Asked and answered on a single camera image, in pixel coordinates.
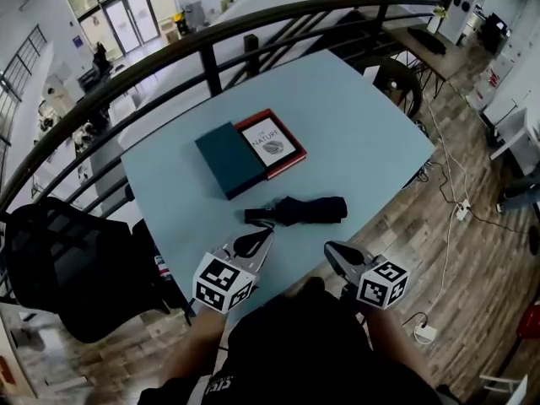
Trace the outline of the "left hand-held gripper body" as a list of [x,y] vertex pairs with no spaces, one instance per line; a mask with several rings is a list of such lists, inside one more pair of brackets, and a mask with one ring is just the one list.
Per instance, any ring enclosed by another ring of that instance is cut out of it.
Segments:
[[240,256],[231,246],[206,252],[192,281],[192,297],[219,313],[247,300],[258,282],[258,255]]

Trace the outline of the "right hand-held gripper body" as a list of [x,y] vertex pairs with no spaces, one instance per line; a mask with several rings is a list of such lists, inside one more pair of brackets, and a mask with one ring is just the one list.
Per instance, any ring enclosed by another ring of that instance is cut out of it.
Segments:
[[386,310],[394,306],[408,286],[410,272],[387,259],[373,259],[371,263],[344,263],[347,284],[343,289],[346,299]]

